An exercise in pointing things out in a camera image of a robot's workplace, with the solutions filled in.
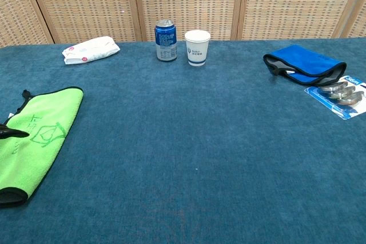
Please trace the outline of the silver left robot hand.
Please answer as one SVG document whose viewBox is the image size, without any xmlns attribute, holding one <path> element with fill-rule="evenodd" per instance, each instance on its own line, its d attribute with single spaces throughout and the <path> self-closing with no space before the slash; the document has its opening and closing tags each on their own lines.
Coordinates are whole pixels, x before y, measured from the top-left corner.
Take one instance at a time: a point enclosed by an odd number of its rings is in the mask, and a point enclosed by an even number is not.
<svg viewBox="0 0 366 244">
<path fill-rule="evenodd" d="M 24 138 L 28 137 L 29 133 L 17 129 L 11 129 L 6 125 L 0 124 L 0 139 L 6 139 L 10 137 Z"/>
</svg>

